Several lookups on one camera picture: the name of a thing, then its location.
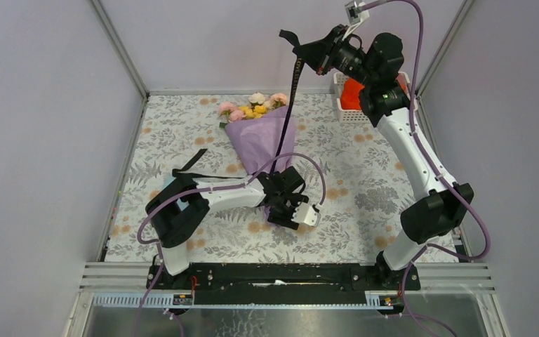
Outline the orange cloth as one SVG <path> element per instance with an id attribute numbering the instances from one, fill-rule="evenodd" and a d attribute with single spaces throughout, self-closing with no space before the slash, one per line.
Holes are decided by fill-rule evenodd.
<path id="1" fill-rule="evenodd" d="M 340 97 L 344 110 L 365 110 L 370 113 L 389 113 L 391 111 L 410 107 L 410 98 L 406 87 L 394 78 L 375 82 L 365 87 L 354 79 L 345 82 Z"/>

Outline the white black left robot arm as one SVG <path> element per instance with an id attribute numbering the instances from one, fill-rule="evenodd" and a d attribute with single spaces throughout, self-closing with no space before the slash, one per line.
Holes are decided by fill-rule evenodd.
<path id="1" fill-rule="evenodd" d="M 175 178 L 145 207 L 146 222 L 154 228 L 161 247 L 163 280 L 174 289 L 188 283 L 187 240 L 210 213 L 262 207 L 268 211 L 268 222 L 275 225 L 292 230 L 317 226 L 317 206 L 298 192 L 303 185 L 305 181 L 293 167 L 219 181 L 195 180 L 188 175 Z"/>

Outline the pink fake flower stem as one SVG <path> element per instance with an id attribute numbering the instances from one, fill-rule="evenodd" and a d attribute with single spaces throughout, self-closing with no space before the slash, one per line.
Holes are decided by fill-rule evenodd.
<path id="1" fill-rule="evenodd" d="M 272 109 L 277 109 L 289 104 L 289 96 L 285 93 L 275 93 L 269 98 L 269 106 Z"/>
<path id="2" fill-rule="evenodd" d="M 237 106 L 230 102 L 221 103 L 218 108 L 218 117 L 220 118 L 219 127 L 225 128 L 228 124 L 244 120 L 249 107 Z"/>

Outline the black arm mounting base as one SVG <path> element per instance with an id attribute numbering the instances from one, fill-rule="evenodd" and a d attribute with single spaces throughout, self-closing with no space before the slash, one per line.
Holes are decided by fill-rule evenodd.
<path id="1" fill-rule="evenodd" d="M 197 305 L 356 305 L 367 291 L 419 291 L 416 267 L 393 271 L 358 263 L 192 263 L 170 275 L 149 267 L 146 285 L 185 291 Z"/>

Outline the floral patterned table mat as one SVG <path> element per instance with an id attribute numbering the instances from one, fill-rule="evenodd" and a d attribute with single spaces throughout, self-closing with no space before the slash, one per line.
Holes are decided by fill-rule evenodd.
<path id="1" fill-rule="evenodd" d="M 146 262 L 155 245 L 136 239 L 145 205 L 171 179 L 171 171 L 199 150 L 196 173 L 245 175 L 225 131 L 221 103 L 244 105 L 244 95 L 156 95 L 149 99 L 127 181 L 120 194 L 105 254 L 107 262 Z M 387 141 L 368 124 L 341 124 L 329 94 L 297 94 L 293 109 L 293 165 L 312 201 L 325 204 L 316 228 L 298 230 L 266 222 L 260 209 L 208 215 L 187 240 L 195 263 L 371 263 L 392 244 L 400 213 L 413 203 L 406 171 Z"/>

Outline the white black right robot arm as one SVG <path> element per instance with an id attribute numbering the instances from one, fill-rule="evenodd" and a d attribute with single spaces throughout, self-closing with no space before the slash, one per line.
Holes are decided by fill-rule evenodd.
<path id="1" fill-rule="evenodd" d="M 354 47 L 338 25 L 326 37 L 301 44 L 292 40 L 293 53 L 318 75 L 336 69 L 363 85 L 362 113 L 388 141 L 405 168 L 415 203 L 401 212 L 402 230 L 377 258 L 375 282 L 384 289 L 402 280 L 402 269 L 435 237 L 459 226 L 474 196 L 467 183 L 457 184 L 427 143 L 406 91 L 397 80 L 404 63 L 403 44 L 393 34 L 380 33 L 367 51 Z"/>

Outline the pink purple wrapping paper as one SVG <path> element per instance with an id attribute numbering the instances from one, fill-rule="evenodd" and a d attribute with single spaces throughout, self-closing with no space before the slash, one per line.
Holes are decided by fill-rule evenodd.
<path id="1" fill-rule="evenodd" d="M 228 114 L 226 134 L 248 175 L 243 187 L 228 190 L 224 208 L 264 207 L 267 220 L 275 225 L 298 229 L 293 220 L 295 209 L 303 200 L 295 190 L 304 180 L 291 166 L 295 123 L 287 118 L 287 107 L 280 107 L 250 118 L 243 110 Z"/>

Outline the white perforated plastic basket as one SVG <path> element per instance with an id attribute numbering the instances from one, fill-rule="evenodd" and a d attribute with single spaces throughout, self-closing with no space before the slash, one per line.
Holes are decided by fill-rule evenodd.
<path id="1" fill-rule="evenodd" d="M 349 83 L 349 77 L 342 72 L 333 75 L 332 89 L 337 108 L 336 117 L 340 123 L 369 123 L 367 116 L 360 109 L 358 94 L 362 89 L 354 81 Z"/>

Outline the black printed ribbon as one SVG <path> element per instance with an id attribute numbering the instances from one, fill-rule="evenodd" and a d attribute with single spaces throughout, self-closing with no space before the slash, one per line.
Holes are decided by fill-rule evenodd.
<path id="1" fill-rule="evenodd" d="M 224 130 L 248 174 L 283 171 L 291 165 L 289 155 L 295 147 L 295 121 L 292 118 L 295 94 L 304 62 L 293 66 L 289 104 L 277 109 L 263 104 L 268 112 L 259 119 L 244 119 L 228 124 Z"/>

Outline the white fake flower stem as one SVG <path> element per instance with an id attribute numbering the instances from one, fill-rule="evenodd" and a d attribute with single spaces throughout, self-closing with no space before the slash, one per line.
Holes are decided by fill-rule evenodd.
<path id="1" fill-rule="evenodd" d="M 267 100 L 267 96 L 260 92 L 256 92 L 250 95 L 248 98 L 249 103 L 252 105 L 263 105 L 266 102 L 266 100 Z"/>

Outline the yellow fake flower stem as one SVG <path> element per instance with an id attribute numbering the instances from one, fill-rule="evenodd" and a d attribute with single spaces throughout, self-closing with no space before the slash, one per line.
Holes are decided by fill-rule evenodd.
<path id="1" fill-rule="evenodd" d="M 243 119 L 259 119 L 267 114 L 268 109 L 264 105 L 239 106 Z"/>

